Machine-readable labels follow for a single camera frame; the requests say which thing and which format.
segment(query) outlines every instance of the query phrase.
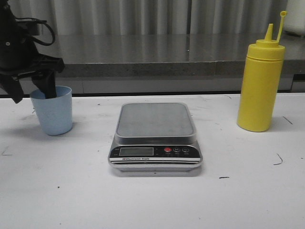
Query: white table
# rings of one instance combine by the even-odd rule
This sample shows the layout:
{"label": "white table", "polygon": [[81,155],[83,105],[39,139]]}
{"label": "white table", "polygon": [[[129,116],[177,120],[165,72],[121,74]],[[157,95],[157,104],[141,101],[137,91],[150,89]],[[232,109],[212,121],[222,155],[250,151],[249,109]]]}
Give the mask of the white table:
{"label": "white table", "polygon": [[[186,103],[202,168],[111,169],[128,102]],[[279,94],[264,133],[236,125],[238,104],[239,95],[74,97],[73,129],[48,136],[29,99],[0,99],[0,228],[305,228],[305,94]]]}

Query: white curtain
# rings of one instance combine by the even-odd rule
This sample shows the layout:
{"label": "white curtain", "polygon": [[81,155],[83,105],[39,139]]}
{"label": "white curtain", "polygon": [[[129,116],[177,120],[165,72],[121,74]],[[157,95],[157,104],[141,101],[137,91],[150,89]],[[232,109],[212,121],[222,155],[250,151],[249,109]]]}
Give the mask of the white curtain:
{"label": "white curtain", "polygon": [[17,17],[47,20],[59,35],[265,32],[287,0],[9,0]]}

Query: stainless steel counter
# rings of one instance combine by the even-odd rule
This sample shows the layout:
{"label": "stainless steel counter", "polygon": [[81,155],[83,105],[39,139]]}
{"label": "stainless steel counter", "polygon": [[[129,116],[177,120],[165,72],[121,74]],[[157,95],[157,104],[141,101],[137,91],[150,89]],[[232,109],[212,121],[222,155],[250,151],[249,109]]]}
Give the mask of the stainless steel counter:
{"label": "stainless steel counter", "polygon": [[[62,57],[58,84],[74,93],[239,91],[248,45],[264,34],[58,36],[41,53]],[[284,34],[280,90],[305,73],[305,39]],[[35,87],[22,82],[25,93]]]}

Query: scale weighing platform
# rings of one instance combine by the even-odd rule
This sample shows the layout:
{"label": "scale weighing platform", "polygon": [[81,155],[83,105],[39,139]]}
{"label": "scale weighing platform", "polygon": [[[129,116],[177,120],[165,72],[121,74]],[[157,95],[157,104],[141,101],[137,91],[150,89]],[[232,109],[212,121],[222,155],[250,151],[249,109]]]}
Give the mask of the scale weighing platform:
{"label": "scale weighing platform", "polygon": [[121,171],[188,171],[199,167],[203,159],[187,106],[123,105],[108,160]]}

